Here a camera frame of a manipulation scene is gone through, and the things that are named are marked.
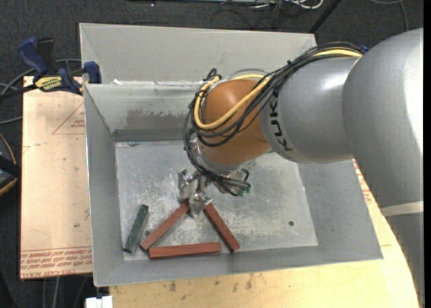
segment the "gray metal tray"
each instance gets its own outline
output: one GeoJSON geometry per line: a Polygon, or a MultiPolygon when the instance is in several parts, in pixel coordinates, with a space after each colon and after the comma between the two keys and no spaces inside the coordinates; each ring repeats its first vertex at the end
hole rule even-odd
{"type": "MultiPolygon", "coordinates": [[[[107,24],[81,24],[80,32],[82,59],[99,64],[103,82],[85,91],[96,286],[381,257],[351,161],[297,165],[275,154],[252,164],[245,197],[210,191],[240,242],[237,252],[156,261],[140,249],[125,255],[139,203],[150,205],[149,230],[178,205],[176,172],[191,168],[181,127],[197,81],[213,67],[225,77],[272,71],[315,41],[312,34],[107,24]]],[[[185,216],[158,245],[217,240],[204,216],[185,216]]]]}
{"type": "MultiPolygon", "coordinates": [[[[96,285],[381,256],[352,162],[297,165],[274,153],[251,162],[248,195],[232,197],[214,187],[209,190],[240,243],[236,253],[224,247],[221,254],[164,260],[149,260],[140,249],[134,255],[124,253],[139,204],[150,206],[149,231],[179,205],[176,173],[192,169],[180,140],[181,121],[195,91],[192,83],[86,87],[96,285]]],[[[217,240],[204,215],[185,216],[157,245],[217,240]]]]}

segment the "yellow cable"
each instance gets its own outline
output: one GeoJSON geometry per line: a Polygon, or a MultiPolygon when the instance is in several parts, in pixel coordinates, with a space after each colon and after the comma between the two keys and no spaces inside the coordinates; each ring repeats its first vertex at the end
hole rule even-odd
{"type": "Polygon", "coordinates": [[[240,75],[238,77],[232,78],[231,80],[238,80],[238,79],[249,79],[249,78],[263,78],[262,74],[246,74],[246,75],[240,75]]]}
{"type": "Polygon", "coordinates": [[[347,57],[361,57],[362,54],[359,54],[357,52],[354,51],[349,51],[347,49],[329,49],[328,51],[323,51],[317,54],[314,54],[313,57],[317,57],[320,55],[332,55],[332,54],[342,54],[345,55],[347,57]]]}
{"type": "Polygon", "coordinates": [[[204,85],[202,87],[202,89],[201,89],[201,91],[200,91],[200,93],[196,99],[196,103],[195,103],[194,116],[195,116],[196,126],[198,126],[200,129],[203,129],[204,131],[209,131],[211,129],[215,129],[215,128],[219,127],[220,125],[225,123],[230,117],[232,117],[233,114],[236,113],[239,108],[241,108],[245,103],[248,102],[248,100],[254,98],[265,87],[265,85],[268,83],[270,78],[271,77],[266,77],[259,84],[259,86],[257,88],[250,91],[250,93],[248,95],[246,95],[241,101],[239,101],[234,107],[232,107],[225,115],[220,117],[217,121],[214,121],[213,123],[208,123],[208,124],[202,123],[200,118],[199,118],[199,105],[201,104],[201,99],[203,97],[203,94],[213,84],[212,81],[206,83],[206,85],[204,85]]]}
{"type": "MultiPolygon", "coordinates": [[[[333,54],[341,54],[345,55],[346,57],[361,57],[362,54],[359,54],[355,51],[351,51],[348,49],[328,49],[327,51],[322,51],[320,53],[314,54],[313,56],[320,56],[320,55],[333,55],[333,54]]],[[[247,78],[262,78],[263,75],[258,74],[247,74],[247,75],[240,75],[239,77],[235,77],[232,80],[239,80],[239,79],[247,79],[247,78]]],[[[271,76],[266,77],[261,83],[257,83],[259,86],[252,91],[250,91],[249,94],[247,94],[241,101],[239,101],[235,106],[233,106],[225,115],[220,117],[218,120],[204,124],[201,122],[199,118],[199,105],[201,104],[201,100],[203,98],[203,95],[205,94],[206,90],[214,83],[218,82],[219,76],[215,76],[214,79],[206,83],[201,91],[199,92],[198,97],[196,98],[195,108],[194,108],[194,116],[195,116],[195,122],[196,126],[198,128],[203,129],[204,131],[209,131],[212,129],[215,129],[225,123],[230,117],[233,116],[234,113],[238,111],[239,108],[241,108],[245,103],[248,102],[251,98],[254,98],[268,83],[268,81],[271,79],[271,76]]]]}

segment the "cardboard sheet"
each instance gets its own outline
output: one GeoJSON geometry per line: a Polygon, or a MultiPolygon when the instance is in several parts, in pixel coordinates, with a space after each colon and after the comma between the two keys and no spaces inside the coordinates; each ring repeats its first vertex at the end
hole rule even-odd
{"type": "Polygon", "coordinates": [[[92,271],[84,100],[24,94],[20,278],[92,271]]]}

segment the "black carpet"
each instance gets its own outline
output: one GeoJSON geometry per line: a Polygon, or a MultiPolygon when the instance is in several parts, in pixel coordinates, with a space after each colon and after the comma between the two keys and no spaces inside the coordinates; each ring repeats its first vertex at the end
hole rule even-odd
{"type": "MultiPolygon", "coordinates": [[[[28,69],[16,48],[30,36],[51,36],[58,58],[80,57],[78,24],[142,24],[191,28],[247,29],[278,32],[308,32],[323,7],[298,11],[286,6],[278,13],[255,11],[245,5],[194,1],[126,0],[0,0],[0,82],[28,69]]],[[[424,0],[403,3],[407,28],[424,26],[424,0]]],[[[404,32],[400,4],[377,5],[367,0],[343,0],[317,33],[319,44],[334,40],[373,47],[382,40],[404,32]]],[[[0,121],[20,116],[22,99],[14,97],[0,106],[0,121]]],[[[0,125],[0,133],[10,143],[20,162],[22,126],[20,122],[0,125]]],[[[20,242],[19,185],[0,197],[0,307],[42,307],[43,280],[21,281],[18,277],[20,242]]],[[[71,307],[85,277],[62,278],[58,307],[71,307]]],[[[94,296],[91,278],[84,282],[82,295],[94,296]]],[[[45,282],[46,304],[51,307],[55,279],[45,282]]]]}

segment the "red wooden block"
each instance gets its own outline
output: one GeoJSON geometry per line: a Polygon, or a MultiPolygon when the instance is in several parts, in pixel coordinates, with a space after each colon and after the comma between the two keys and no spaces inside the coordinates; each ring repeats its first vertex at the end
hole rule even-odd
{"type": "Polygon", "coordinates": [[[154,247],[150,248],[148,251],[148,256],[150,259],[163,259],[165,257],[219,253],[221,251],[222,244],[220,242],[208,242],[196,243],[194,245],[154,247]]]}
{"type": "Polygon", "coordinates": [[[211,221],[214,228],[217,230],[229,250],[231,252],[236,251],[240,247],[240,245],[235,239],[235,236],[230,232],[228,226],[222,220],[222,217],[220,217],[220,215],[218,214],[213,204],[208,204],[203,211],[205,212],[205,214],[207,215],[207,217],[209,218],[209,220],[211,221]]]}
{"type": "Polygon", "coordinates": [[[161,225],[157,227],[155,231],[148,235],[148,237],[142,241],[141,249],[147,251],[154,243],[158,241],[166,232],[170,229],[172,225],[184,214],[189,211],[189,201],[183,202],[179,208],[177,208],[161,225]]]}

